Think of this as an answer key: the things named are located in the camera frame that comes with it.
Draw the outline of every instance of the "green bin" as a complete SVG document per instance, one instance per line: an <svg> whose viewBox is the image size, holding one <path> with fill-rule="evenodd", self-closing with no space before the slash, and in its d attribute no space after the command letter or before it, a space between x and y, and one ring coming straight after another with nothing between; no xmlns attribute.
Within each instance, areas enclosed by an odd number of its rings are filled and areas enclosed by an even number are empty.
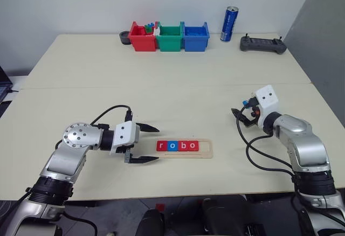
<svg viewBox="0 0 345 236"><path fill-rule="evenodd" d="M176 52L182 47L182 22L179 26L162 26L158 22L159 34L156 35L158 46L161 51Z"/></svg>

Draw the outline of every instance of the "blue bin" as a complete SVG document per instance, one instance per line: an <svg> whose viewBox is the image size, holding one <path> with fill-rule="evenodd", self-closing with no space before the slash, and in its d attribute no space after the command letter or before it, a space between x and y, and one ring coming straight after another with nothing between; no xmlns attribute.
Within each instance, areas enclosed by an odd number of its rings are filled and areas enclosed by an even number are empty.
<svg viewBox="0 0 345 236"><path fill-rule="evenodd" d="M201 27L186 27L182 22L182 29L182 46L185 51L205 51L210 38L206 22Z"/></svg>

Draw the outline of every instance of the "red bin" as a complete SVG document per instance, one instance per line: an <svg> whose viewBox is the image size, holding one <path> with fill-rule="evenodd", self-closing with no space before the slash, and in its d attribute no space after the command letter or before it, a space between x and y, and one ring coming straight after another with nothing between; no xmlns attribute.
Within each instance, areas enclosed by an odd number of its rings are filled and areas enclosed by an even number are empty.
<svg viewBox="0 0 345 236"><path fill-rule="evenodd" d="M138 26L136 22L133 22L128 38L135 51L156 51L157 41L153 31L146 33L145 27Z"/></svg>

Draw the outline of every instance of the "plastic storage bin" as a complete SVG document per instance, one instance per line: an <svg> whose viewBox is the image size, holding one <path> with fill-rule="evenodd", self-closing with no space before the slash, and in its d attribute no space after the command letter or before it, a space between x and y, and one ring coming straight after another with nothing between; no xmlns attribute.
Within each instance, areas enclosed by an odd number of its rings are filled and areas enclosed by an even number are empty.
<svg viewBox="0 0 345 236"><path fill-rule="evenodd" d="M185 51L205 51L210 34L207 22L201 27L186 27L182 22L183 45Z"/></svg>
<svg viewBox="0 0 345 236"><path fill-rule="evenodd" d="M161 51L180 51L182 47L182 22L179 26L162 26L158 22L156 35Z"/></svg>
<svg viewBox="0 0 345 236"><path fill-rule="evenodd" d="M157 42L153 31L146 33L145 27L138 26L136 22L133 22L128 38L135 51L156 51Z"/></svg>

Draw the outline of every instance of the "can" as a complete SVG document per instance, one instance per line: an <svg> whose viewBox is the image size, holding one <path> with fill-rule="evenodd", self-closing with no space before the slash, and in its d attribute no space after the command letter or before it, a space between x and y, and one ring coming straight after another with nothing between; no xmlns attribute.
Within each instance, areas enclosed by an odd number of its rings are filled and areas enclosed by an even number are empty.
<svg viewBox="0 0 345 236"><path fill-rule="evenodd" d="M237 7L229 6L226 8L223 28L220 34L221 41L226 41L226 42L230 41L233 27L235 26L237 14L238 14Z"/></svg>

